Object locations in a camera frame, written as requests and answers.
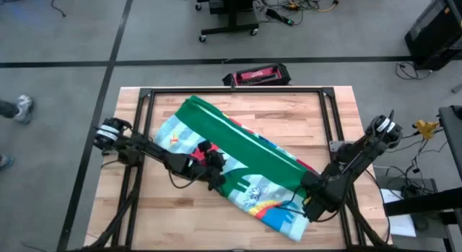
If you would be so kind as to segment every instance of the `jeans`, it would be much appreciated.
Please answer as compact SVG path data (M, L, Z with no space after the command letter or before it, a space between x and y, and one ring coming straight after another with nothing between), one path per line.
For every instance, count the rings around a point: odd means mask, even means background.
M17 109L16 104L0 100L0 116L13 118L18 112L19 110Z

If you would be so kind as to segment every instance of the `wooden table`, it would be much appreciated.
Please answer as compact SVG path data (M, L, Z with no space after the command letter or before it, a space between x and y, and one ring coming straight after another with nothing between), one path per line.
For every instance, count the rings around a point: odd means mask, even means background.
M363 128L353 89L334 87L344 137L354 141ZM133 122L138 87L121 89L115 117ZM223 113L253 129L321 172L329 162L320 101L313 93L197 94ZM190 94L156 94L150 135L180 107ZM332 118L330 105L329 116ZM333 119L330 119L335 134ZM373 174L372 166L368 169ZM112 164L101 171L85 245L107 227L117 210L124 166ZM178 185L186 183L177 178ZM367 174L354 183L360 210L380 237L387 220L378 188ZM354 223L349 226L356 240ZM126 222L122 225L121 242ZM337 249L344 248L339 216L311 223L302 240L294 242L238 209L205 183L179 190L171 186L164 166L147 158L141 183L133 249Z

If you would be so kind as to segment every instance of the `cloth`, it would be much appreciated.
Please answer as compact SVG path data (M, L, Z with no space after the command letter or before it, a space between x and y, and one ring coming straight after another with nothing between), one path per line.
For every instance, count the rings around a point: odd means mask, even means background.
M306 171L318 173L196 96L162 124L154 142L169 152L202 160L197 145L206 139L226 160L222 195L269 227L300 241L308 220L286 209L302 211L305 191L297 189L300 179ZM294 191L297 194L290 201Z
M0 116L13 118L19 112L16 104L0 100Z

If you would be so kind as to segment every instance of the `concrete floor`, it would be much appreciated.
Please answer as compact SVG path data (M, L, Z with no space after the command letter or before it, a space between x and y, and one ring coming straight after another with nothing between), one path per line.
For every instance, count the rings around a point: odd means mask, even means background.
M107 61L126 0L56 0L68 15L64 19L49 1L0 6L0 62ZM197 13L192 0L134 0L118 60L405 56L404 33L429 2L341 0L328 14L304 13L303 24L293 29L262 24L256 37L210 36L203 45L197 41L199 29L213 27L215 18L206 6ZM116 67L101 117L112 116L120 87L221 85L225 74L254 66L258 65ZM363 124L394 108L395 121L405 133L412 132L417 119L434 120L440 106L462 101L462 93L450 93L462 83L460 61L423 81L399 79L393 62L287 67L294 85L352 85ZM37 102L29 126L0 118L0 152L17 158L14 167L0 173L3 251L29 251L20 242L47 251L56 248L104 73L105 67L0 69L2 99L25 93ZM444 142L439 134L428 147ZM375 165L405 168L415 152L388 154ZM86 235L101 160L93 152L70 248L79 247ZM447 148L427 155L420 168L425 178L436 180L439 190L462 186ZM462 249L460 233L452 234ZM403 248L444 249L436 239L393 239Z

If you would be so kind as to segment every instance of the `shoe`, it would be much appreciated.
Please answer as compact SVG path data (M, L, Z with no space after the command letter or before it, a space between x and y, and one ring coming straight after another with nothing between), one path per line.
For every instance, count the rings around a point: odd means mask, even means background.
M14 157L8 157L6 155L0 155L0 170L6 169L13 165Z
M13 117L13 119L19 123L28 124L32 118L31 113L34 106L32 98L26 95L20 95L17 98L16 106L19 112Z

